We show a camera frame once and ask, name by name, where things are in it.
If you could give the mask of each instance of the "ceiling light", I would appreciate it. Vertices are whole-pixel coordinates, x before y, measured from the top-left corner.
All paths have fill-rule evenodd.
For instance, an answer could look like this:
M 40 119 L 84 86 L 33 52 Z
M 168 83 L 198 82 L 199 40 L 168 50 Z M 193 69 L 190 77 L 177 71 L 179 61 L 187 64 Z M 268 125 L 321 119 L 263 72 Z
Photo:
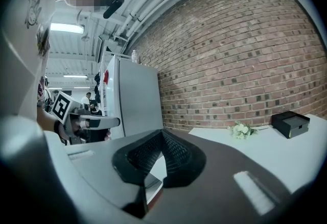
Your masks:
M 64 77 L 66 77 L 66 78 L 87 78 L 86 75 L 69 75 L 69 74 L 64 75 Z
M 65 23 L 52 23 L 51 26 L 50 26 L 50 30 L 77 33 L 77 34 L 83 34 L 84 33 L 84 27 L 75 26 L 75 25 L 72 25 L 72 24 L 65 24 Z

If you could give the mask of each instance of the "bottle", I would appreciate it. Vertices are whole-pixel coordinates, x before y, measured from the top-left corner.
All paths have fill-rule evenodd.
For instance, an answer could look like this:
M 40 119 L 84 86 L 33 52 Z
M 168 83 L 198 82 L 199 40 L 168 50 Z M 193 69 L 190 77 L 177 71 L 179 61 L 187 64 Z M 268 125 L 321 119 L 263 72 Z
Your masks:
M 137 63 L 137 53 L 135 50 L 133 50 L 132 52 L 132 62 Z

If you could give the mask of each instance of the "brick wall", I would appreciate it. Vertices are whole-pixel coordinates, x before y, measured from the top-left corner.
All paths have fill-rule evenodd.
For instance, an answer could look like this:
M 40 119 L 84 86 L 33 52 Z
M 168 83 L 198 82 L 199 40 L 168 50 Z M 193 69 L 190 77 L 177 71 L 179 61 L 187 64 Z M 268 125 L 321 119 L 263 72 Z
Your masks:
M 325 53 L 295 0 L 183 0 L 133 49 L 158 69 L 166 127 L 257 126 L 285 110 L 326 117 Z

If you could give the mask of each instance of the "white plastic part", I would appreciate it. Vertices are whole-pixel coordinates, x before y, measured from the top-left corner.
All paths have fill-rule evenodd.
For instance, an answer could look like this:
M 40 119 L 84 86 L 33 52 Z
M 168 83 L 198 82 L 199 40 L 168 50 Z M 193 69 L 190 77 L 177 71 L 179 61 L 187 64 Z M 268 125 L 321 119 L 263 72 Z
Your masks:
M 233 178 L 260 216 L 275 207 L 274 202 L 249 177 L 247 171 L 234 174 Z
M 133 50 L 132 52 L 132 62 L 137 63 L 137 53 L 135 50 Z

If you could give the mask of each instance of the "person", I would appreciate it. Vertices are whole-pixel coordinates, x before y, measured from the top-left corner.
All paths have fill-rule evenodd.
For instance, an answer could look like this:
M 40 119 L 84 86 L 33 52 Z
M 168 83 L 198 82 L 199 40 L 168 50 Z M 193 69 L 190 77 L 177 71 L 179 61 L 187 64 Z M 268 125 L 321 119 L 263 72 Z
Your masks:
M 90 104 L 90 99 L 91 99 L 91 93 L 88 92 L 86 94 L 86 96 L 84 96 L 82 99 L 81 99 L 81 103 L 84 104 L 84 107 L 86 110 L 90 110 L 90 109 L 93 109 L 94 108 L 94 105 L 93 104 Z
M 52 96 L 53 96 L 52 103 L 54 103 L 56 101 L 58 94 L 59 94 L 58 90 L 52 91 Z
M 2 69 L 10 72 L 0 75 L 2 94 L 7 96 L 0 106 L 1 115 L 36 120 L 43 130 L 68 139 L 64 126 L 43 109 L 50 25 L 56 1 L 90 11 L 112 4 L 112 0 L 8 0 L 1 12 L 0 60 Z
M 95 104 L 93 108 L 90 108 L 91 115 L 98 115 L 98 105 Z

